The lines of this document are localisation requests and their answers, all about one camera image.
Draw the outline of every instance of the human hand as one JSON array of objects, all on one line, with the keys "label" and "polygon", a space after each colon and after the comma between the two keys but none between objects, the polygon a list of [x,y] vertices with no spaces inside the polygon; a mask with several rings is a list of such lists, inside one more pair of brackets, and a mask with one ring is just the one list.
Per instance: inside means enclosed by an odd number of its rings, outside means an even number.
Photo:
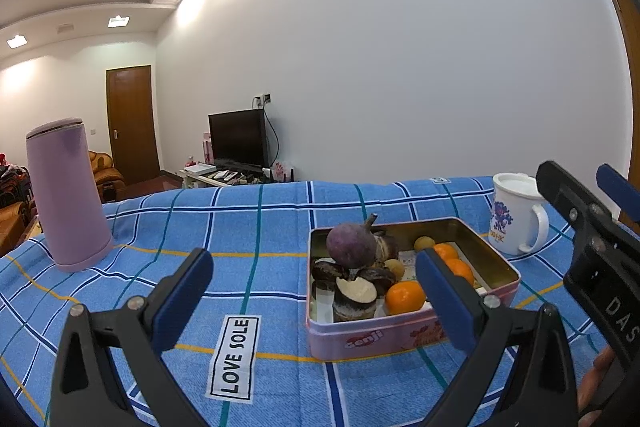
[{"label": "human hand", "polygon": [[[582,381],[578,387],[578,411],[582,411],[588,406],[602,382],[607,369],[615,358],[616,354],[613,352],[613,349],[607,346],[593,360],[593,367],[582,377]],[[596,421],[596,418],[600,416],[601,413],[602,411],[591,411],[587,413],[580,418],[578,427],[589,427],[589,425]]]}]

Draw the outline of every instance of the air vent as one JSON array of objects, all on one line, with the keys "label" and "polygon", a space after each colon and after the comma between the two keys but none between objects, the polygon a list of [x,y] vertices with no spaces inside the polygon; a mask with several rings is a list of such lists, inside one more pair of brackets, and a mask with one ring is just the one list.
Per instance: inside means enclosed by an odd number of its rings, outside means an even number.
[{"label": "air vent", "polygon": [[67,33],[67,32],[72,32],[75,28],[75,26],[73,25],[73,23],[68,22],[66,24],[61,24],[60,26],[58,26],[57,30],[58,30],[58,35],[60,35],[60,33]]}]

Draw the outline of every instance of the orange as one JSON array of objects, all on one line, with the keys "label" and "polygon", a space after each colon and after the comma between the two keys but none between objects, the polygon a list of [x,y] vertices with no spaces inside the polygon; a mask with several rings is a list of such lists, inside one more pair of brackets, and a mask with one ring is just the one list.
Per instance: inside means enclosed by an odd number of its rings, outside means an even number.
[{"label": "orange", "polygon": [[394,284],[385,295],[386,309],[390,315],[415,312],[422,308],[426,295],[417,281]]},{"label": "orange", "polygon": [[458,259],[460,257],[458,255],[458,250],[447,243],[438,243],[432,248],[436,251],[436,253],[443,261],[448,261],[449,259]]},{"label": "orange", "polygon": [[453,275],[460,275],[460,277],[464,277],[471,286],[474,285],[476,278],[467,263],[460,261],[460,259],[446,259],[445,263],[453,272]]}]

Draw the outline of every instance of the white mug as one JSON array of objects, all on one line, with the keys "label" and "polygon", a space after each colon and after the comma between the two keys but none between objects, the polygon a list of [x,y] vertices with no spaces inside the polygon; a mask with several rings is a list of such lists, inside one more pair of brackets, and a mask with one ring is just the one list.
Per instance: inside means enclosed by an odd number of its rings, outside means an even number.
[{"label": "white mug", "polygon": [[549,234],[549,217],[535,178],[523,173],[496,174],[494,189],[489,243],[508,255],[542,248]]}]

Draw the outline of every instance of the white wall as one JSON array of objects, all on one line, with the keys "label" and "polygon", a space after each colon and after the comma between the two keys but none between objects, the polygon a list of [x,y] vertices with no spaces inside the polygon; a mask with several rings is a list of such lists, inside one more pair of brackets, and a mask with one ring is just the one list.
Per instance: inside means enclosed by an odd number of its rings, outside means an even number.
[{"label": "white wall", "polygon": [[[148,64],[154,86],[153,33],[57,42],[7,59],[0,64],[0,152],[12,163],[27,165],[28,131],[48,121],[79,117],[89,149],[110,154],[106,70]],[[156,141],[159,145],[157,118]]]},{"label": "white wall", "polygon": [[185,0],[158,34],[166,169],[209,113],[267,106],[300,178],[628,169],[632,105],[611,0]]}]

